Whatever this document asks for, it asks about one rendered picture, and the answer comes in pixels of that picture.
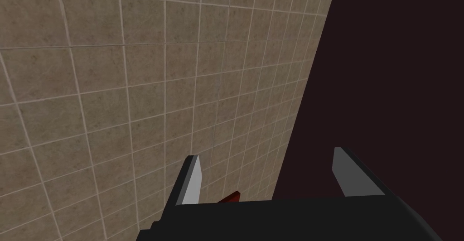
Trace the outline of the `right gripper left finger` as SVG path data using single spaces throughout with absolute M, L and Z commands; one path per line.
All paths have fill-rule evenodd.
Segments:
M 202 184 L 202 169 L 198 155 L 189 155 L 185 159 L 175 181 L 167 208 L 183 204 L 198 204 Z

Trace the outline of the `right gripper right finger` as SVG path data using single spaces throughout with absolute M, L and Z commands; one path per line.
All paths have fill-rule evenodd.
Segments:
M 341 147 L 334 148 L 332 172 L 346 197 L 384 195 Z

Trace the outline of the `red block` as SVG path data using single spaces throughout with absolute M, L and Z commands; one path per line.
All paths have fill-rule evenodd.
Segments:
M 224 202 L 240 202 L 241 193 L 239 191 L 235 191 L 231 193 L 229 196 L 221 199 L 218 203 Z

